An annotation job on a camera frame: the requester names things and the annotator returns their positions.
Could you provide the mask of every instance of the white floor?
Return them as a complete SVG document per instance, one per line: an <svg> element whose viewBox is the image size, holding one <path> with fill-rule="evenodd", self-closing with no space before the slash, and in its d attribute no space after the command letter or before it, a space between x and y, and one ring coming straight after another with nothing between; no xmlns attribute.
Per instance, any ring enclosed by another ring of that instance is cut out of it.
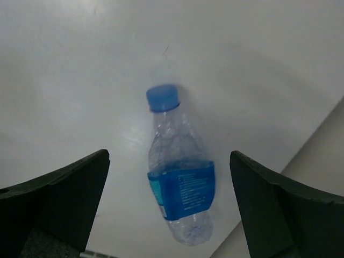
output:
<svg viewBox="0 0 344 258"><path fill-rule="evenodd" d="M316 189L344 196L344 99L283 170L283 174ZM242 223L211 258L250 258Z"/></svg>
<svg viewBox="0 0 344 258"><path fill-rule="evenodd" d="M0 188L100 148L110 173L88 248L209 257L240 220L229 154L276 171L344 95L341 0L0 0ZM146 179L146 90L181 85L216 162L214 234L175 242Z"/></svg>

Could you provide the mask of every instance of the blue label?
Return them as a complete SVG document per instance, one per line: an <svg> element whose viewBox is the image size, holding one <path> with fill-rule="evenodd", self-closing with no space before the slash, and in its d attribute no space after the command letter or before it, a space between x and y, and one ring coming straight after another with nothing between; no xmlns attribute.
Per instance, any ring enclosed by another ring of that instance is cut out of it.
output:
<svg viewBox="0 0 344 258"><path fill-rule="evenodd" d="M210 208L215 195L214 162L203 164L195 169L148 173L150 187L167 220L178 220Z"/></svg>

